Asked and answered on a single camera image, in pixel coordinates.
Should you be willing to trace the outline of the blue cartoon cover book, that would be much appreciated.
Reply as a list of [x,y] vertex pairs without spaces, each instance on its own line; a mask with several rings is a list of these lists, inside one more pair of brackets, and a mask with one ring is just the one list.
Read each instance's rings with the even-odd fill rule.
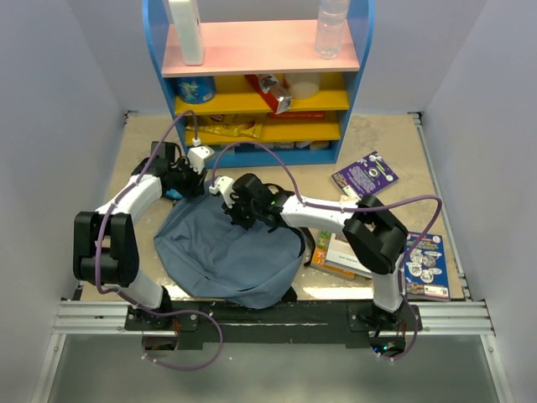
[[443,237],[427,233],[412,247],[419,235],[409,232],[407,237],[410,253],[404,266],[406,293],[413,298],[449,301],[451,293]]

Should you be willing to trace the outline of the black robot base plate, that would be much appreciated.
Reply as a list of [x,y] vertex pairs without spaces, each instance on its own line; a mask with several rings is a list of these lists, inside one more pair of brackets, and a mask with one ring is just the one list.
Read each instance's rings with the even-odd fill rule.
[[370,300],[280,302],[263,310],[223,301],[174,301],[184,314],[155,317],[128,308],[125,329],[146,338],[177,336],[180,350],[200,350],[206,343],[340,344],[347,348],[385,346],[396,337],[423,329],[416,305],[382,314]]

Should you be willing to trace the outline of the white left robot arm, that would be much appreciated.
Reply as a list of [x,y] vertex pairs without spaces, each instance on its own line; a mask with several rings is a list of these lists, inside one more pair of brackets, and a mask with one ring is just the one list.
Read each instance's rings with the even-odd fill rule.
[[169,292],[140,268],[134,226],[158,199],[175,192],[183,199],[204,193],[206,165],[214,150],[197,145],[180,153],[176,143],[154,141],[150,155],[132,171],[108,203],[74,220],[73,273],[103,293],[118,293],[131,304],[137,322],[154,329],[174,319]]

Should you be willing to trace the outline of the blue-grey fabric backpack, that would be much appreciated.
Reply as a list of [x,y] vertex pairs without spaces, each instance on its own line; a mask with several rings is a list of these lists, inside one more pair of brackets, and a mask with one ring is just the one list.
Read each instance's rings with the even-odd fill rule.
[[253,309],[278,303],[302,264],[305,239],[262,222],[231,222],[209,191],[178,201],[154,236],[167,275],[189,295]]

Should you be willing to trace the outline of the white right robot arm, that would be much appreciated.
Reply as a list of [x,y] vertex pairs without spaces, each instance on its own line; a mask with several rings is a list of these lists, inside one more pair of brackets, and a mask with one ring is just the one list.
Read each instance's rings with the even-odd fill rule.
[[220,176],[209,192],[223,198],[224,212],[242,228],[262,222],[271,231],[287,228],[301,236],[314,228],[344,237],[373,281],[373,307],[362,314],[362,320],[385,330],[403,321],[397,265],[404,257],[408,230],[378,198],[365,196],[355,202],[304,198],[297,191],[263,183],[251,173],[236,180]]

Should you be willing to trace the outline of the orange treehouse book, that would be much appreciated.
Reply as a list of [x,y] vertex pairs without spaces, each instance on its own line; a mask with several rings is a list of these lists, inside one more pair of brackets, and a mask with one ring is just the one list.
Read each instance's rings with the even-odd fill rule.
[[326,264],[326,253],[328,250],[331,234],[327,231],[320,231],[315,243],[315,250],[311,255],[310,267],[326,272],[330,275],[339,276],[346,280],[353,280],[355,275],[352,272],[345,271]]

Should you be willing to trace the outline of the white coffee cover book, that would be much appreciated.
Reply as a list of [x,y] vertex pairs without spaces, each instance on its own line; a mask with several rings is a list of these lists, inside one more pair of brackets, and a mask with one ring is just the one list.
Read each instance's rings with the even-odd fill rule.
[[343,235],[333,233],[326,251],[326,263],[355,275],[371,278],[372,273],[360,263],[351,245]]

